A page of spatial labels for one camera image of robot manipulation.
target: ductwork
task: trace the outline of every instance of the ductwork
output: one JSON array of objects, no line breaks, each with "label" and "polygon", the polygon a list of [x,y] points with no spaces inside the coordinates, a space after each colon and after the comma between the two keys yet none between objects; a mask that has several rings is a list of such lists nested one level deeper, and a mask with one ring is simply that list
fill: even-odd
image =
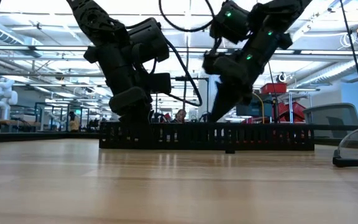
[{"label": "ductwork", "polygon": [[320,84],[327,83],[333,80],[338,80],[347,75],[353,74],[356,72],[356,64],[354,61],[336,63],[332,66],[324,68],[300,81],[290,85],[292,88],[302,88],[309,86],[311,84]]},{"label": "ductwork", "polygon": [[[0,40],[3,41],[4,43],[11,44],[11,45],[41,45],[38,40],[32,37],[17,35],[3,25],[0,25]],[[39,58],[42,56],[42,54],[34,50],[18,50],[16,53],[21,55],[31,56],[34,58]]]}]

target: wooden table surface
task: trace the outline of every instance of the wooden table surface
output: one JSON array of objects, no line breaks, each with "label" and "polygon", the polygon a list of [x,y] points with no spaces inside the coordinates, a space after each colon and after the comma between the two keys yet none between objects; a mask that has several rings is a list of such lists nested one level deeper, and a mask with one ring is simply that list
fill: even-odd
[{"label": "wooden table surface", "polygon": [[0,223],[358,224],[358,168],[316,152],[99,151],[0,143]]}]

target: ceiling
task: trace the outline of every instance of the ceiling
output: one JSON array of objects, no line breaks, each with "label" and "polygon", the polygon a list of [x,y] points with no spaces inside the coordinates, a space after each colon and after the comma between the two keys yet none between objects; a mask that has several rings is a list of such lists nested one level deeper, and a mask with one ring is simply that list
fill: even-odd
[{"label": "ceiling", "polygon": [[[213,45],[213,39],[209,37],[208,31],[185,34],[174,30],[164,21],[158,10],[157,0],[139,1],[126,0],[119,4],[111,0],[96,0],[114,19],[118,19],[125,25],[133,25],[148,17],[154,17],[162,25],[163,33],[167,39],[178,48],[186,47],[186,36],[189,37],[189,48],[193,51],[189,55],[188,69],[193,77],[203,75],[201,68],[203,52]],[[211,20],[211,13],[202,0],[185,1],[162,1],[164,13],[169,19],[180,27],[199,27]],[[240,7],[251,10],[258,0],[236,1]],[[334,12],[328,12],[327,8],[332,6],[334,0],[314,0],[302,16],[291,26],[289,33],[294,38],[291,50],[350,50],[344,46],[341,39],[344,37],[346,27],[343,22],[341,10],[335,5]],[[358,0],[346,1],[347,19],[352,30],[358,27]],[[222,0],[210,0],[210,3],[217,13],[221,7]],[[88,38],[80,31],[72,11],[64,0],[2,0],[0,6],[0,29],[7,34],[23,40],[24,45],[53,46],[48,51],[38,51],[39,58],[23,55],[23,52],[12,50],[6,42],[0,39],[0,73],[14,73],[17,76],[34,73],[36,76],[28,77],[28,82],[38,84],[82,84],[82,85],[104,85],[104,78],[97,64],[90,64],[83,59],[83,50],[65,48],[64,46],[87,46],[91,44]],[[239,48],[244,42],[234,45],[224,41],[220,48]],[[186,53],[181,56],[185,61]],[[352,60],[351,55],[332,55],[329,57],[312,55],[275,55],[270,61],[272,75],[282,72],[295,77],[292,80],[308,78],[319,70],[338,62]],[[153,61],[146,62],[145,68],[151,70]],[[158,63],[156,72],[170,72],[172,77],[184,75],[176,57],[171,53],[169,59]],[[263,74],[255,82],[254,86],[263,86],[271,82],[270,70],[267,67]],[[184,83],[172,82],[173,94],[183,96]],[[196,99],[190,84],[187,84],[186,97]],[[44,90],[36,88],[37,91],[44,91],[47,96],[51,92],[66,92],[84,98],[88,95],[82,88],[44,86]],[[106,87],[93,88],[92,93],[97,99],[108,99],[112,94]],[[177,110],[182,107],[182,102],[175,101],[167,96],[158,96],[161,99],[158,103],[162,108],[173,108]]]}]

